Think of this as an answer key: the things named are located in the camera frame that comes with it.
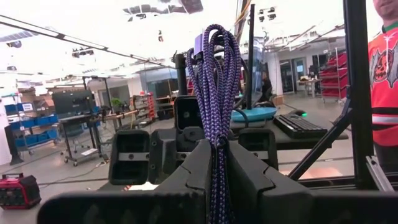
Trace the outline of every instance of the red portable generator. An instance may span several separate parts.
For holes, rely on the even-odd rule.
[[[0,207],[2,209],[30,209],[41,200],[39,186],[34,176],[2,175],[0,180]]]

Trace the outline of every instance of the ceiling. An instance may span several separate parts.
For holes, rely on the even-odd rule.
[[[209,24],[221,24],[233,31],[236,4],[230,0],[197,0],[203,6],[200,12],[189,14],[187,8],[170,10],[170,5],[180,7],[179,0],[12,0],[0,1],[0,15],[62,32],[72,37],[105,45],[117,52],[129,52],[144,58],[166,58],[175,51],[184,52],[193,45],[194,38]],[[252,1],[256,14],[260,9],[275,8],[277,17],[273,21],[259,22],[256,16],[255,35],[264,31],[270,38],[297,35],[316,26],[319,34],[343,22],[342,1],[330,0],[267,0]],[[368,4],[368,33],[377,34],[380,19],[371,4]],[[168,13],[142,14],[143,5],[150,8],[168,9]],[[248,41],[248,28],[243,30],[242,42]],[[163,41],[159,41],[161,30]],[[11,27],[0,26],[1,37],[21,33]],[[0,44],[0,71],[14,65],[19,70],[43,72],[54,77],[71,73],[93,71],[108,72],[109,69],[129,65],[134,60],[102,51],[94,57],[86,55],[71,57],[72,50],[79,45],[62,42],[41,35],[21,40],[21,48],[10,48]],[[134,73],[136,69],[124,68],[123,73]]]

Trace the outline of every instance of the purple braided rope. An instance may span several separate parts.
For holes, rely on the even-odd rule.
[[[212,30],[217,30],[209,41]],[[223,37],[224,70],[214,58],[217,37]],[[226,177],[226,150],[220,146],[220,138],[229,131],[229,122],[238,91],[241,54],[234,36],[220,25],[210,25],[203,34],[203,61],[198,61],[197,74],[192,67],[193,49],[187,52],[187,67],[198,99],[200,115],[206,138],[212,144],[212,180],[210,223],[231,223],[234,220],[229,201]],[[218,86],[215,84],[213,70],[216,68]]]

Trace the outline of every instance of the person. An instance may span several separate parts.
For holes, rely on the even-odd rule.
[[[259,102],[264,102],[264,101],[269,100],[270,95],[268,95],[268,94],[271,94],[271,92],[267,92],[267,90],[270,88],[272,88],[272,83],[269,80],[267,73],[264,72],[262,74],[262,87],[261,87],[262,96],[261,96]]]
[[[383,20],[368,46],[374,148],[384,172],[398,172],[398,0],[373,3]]]

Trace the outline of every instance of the jersey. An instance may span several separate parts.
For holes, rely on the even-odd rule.
[[[369,43],[373,140],[398,146],[398,27]]]

